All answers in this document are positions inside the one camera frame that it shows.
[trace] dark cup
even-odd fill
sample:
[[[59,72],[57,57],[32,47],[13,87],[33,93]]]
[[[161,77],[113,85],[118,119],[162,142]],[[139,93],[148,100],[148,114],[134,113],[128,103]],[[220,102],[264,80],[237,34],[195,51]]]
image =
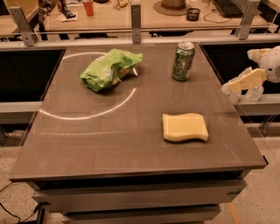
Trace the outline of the dark cup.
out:
[[[198,21],[200,17],[200,10],[196,8],[190,8],[186,13],[186,20]]]

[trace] yellow sponge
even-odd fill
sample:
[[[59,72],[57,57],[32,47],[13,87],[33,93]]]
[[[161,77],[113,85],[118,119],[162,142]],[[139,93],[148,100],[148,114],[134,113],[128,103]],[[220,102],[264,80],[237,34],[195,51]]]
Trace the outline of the yellow sponge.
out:
[[[203,115],[188,113],[183,115],[163,114],[164,139],[180,142],[189,139],[207,141],[209,135]]]

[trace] green can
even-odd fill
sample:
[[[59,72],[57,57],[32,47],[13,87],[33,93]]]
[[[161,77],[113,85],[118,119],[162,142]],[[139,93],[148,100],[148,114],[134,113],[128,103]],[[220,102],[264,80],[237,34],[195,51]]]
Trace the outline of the green can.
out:
[[[189,78],[194,54],[194,44],[192,42],[178,43],[172,69],[172,77],[175,80],[186,81]]]

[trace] concrete floor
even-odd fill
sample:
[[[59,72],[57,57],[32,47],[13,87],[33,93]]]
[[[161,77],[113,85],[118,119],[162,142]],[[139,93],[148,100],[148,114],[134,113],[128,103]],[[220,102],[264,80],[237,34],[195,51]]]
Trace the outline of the concrete floor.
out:
[[[256,131],[257,124],[247,126],[269,165],[262,170],[252,171],[245,178],[248,186],[232,203],[221,204],[220,214],[213,220],[205,221],[205,224],[278,224],[280,221],[280,123],[272,123],[266,137]],[[17,140],[12,141],[14,143],[7,144],[18,144]],[[20,146],[0,148],[0,189],[10,183],[9,174],[20,149]],[[23,221],[37,205],[32,195],[33,190],[27,184],[12,184],[0,192],[0,202]],[[34,221],[36,217],[35,213],[28,221]],[[61,224],[61,221],[62,215],[59,213],[45,214],[45,224]],[[18,223],[18,218],[0,207],[0,224],[11,223]]]

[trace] crumpled green bag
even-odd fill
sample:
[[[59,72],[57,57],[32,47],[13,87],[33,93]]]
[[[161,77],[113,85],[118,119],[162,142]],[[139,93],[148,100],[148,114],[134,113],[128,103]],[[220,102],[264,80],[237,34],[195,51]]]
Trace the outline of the crumpled green bag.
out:
[[[128,74],[142,59],[143,55],[141,53],[134,54],[124,50],[112,49],[108,54],[91,62],[79,76],[86,87],[98,92],[121,82],[121,78]]]

